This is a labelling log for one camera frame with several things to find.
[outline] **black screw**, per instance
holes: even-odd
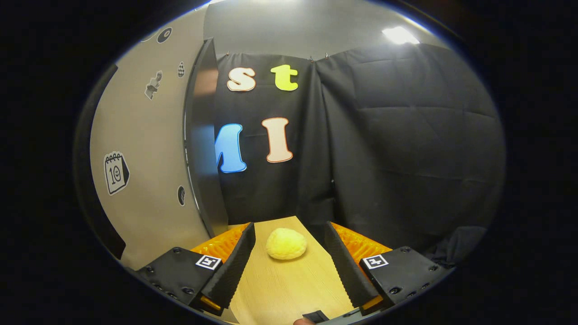
[[[195,290],[191,288],[184,287],[183,292],[186,294],[195,294]]]

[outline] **yellow plush ball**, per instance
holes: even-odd
[[[305,237],[289,228],[277,228],[267,238],[265,249],[278,260],[291,260],[303,255],[307,249]]]

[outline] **calendar sticker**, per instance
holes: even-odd
[[[128,184],[129,171],[127,162],[120,152],[111,152],[105,156],[105,178],[109,195],[115,195]]]

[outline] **wooden surface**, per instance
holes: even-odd
[[[276,228],[290,228],[305,236],[305,253],[294,260],[271,258],[265,242]],[[297,217],[287,217],[255,223],[255,247],[230,309],[241,325],[291,325],[305,313],[321,310],[332,319],[353,306],[329,253]]]

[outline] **black fabric backdrop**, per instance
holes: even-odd
[[[215,136],[224,124],[241,124],[247,164],[220,173],[230,224],[297,215],[322,242],[330,220],[391,248],[438,259],[451,250],[455,262],[477,242],[451,239],[457,227],[461,238],[480,238],[491,222],[505,173],[501,124],[454,52],[385,44],[313,63],[257,54],[217,62]],[[269,70],[281,64],[298,71],[297,90],[276,88]],[[255,89],[229,91],[237,67],[255,70]],[[261,121],[270,117],[289,120],[290,161],[266,161]]]

